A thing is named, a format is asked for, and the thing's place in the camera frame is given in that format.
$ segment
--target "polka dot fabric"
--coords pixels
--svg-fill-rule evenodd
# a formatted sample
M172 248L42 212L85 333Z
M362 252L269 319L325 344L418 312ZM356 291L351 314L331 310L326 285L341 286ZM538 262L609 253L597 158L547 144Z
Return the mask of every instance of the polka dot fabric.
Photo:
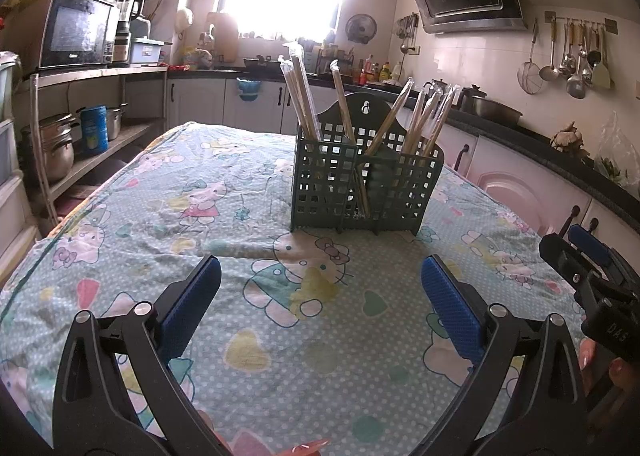
M422 291L431 254L515 315L561 313L578 339L581 311L538 256L540 238L452 171L416 237L291 233L293 158L293 137L180 126L37 243L0 293L0 375L47 441L74 315L153 301L209 254L220 291L170 369L238 456L322 438L322 456L411 452L470 367ZM127 357L118 363L140 421L160 433ZM515 359L484 432L521 367Z

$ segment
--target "utensil holder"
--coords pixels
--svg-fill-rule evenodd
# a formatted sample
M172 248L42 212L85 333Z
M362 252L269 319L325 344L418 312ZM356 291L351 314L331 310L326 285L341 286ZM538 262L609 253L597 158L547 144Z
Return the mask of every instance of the utensil holder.
M440 176L444 153L435 146L429 158L401 154L406 130L395 121L377 154L364 155L389 106L367 93L353 93L346 99L356 145L347 142L337 102L318 115L322 141L309 141L298 131L290 229L408 230L416 235ZM366 183L369 217L358 210L356 167Z

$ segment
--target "cutting board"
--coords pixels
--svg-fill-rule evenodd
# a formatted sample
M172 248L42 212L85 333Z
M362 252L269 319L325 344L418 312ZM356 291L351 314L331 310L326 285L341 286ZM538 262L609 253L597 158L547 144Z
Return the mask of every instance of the cutting board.
M207 27L216 27L214 57L222 62L235 62L238 58L238 22L230 14L210 12Z

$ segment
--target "pink cabinet door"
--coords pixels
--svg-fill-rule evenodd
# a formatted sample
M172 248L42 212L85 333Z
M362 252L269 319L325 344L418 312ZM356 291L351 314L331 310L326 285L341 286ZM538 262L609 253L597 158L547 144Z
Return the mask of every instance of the pink cabinet door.
M591 197L515 151L480 137L466 175L538 234L558 232L574 205L580 223Z
M616 249L640 274L640 256L638 256L640 235L596 200L589 205L582 220L582 226L588 230L593 218L597 218L598 226L592 234L601 242Z
M442 127L442 131L438 137L438 146L440 146L444 152L444 163L451 169L455 167L458 156L462 153L460 166L458 168L458 173L462 176L466 176L469 171L469 165L471 165L471 159L474 156L477 142L478 137L469 135L447 124Z

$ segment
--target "black countertop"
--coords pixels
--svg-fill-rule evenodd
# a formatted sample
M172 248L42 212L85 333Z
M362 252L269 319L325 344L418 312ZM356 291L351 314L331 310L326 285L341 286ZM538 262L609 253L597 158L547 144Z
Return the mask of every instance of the black countertop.
M249 77L255 80L283 82L284 77L271 72L248 72L246 69L233 70L196 70L189 72L169 72L170 78L228 78ZM311 86L334 88L331 80L309 77ZM394 93L374 90L363 86L346 84L345 91L365 92L378 95L392 103L398 97ZM406 107L413 109L416 99L409 98ZM447 124L476 137L485 137L502 146L513 149L521 155L543 165L568 182L579 187L587 194L617 214L631 228L640 234L640 201L600 173L572 159L564 153L552 149L544 137L525 128L507 128L475 115L451 110Z

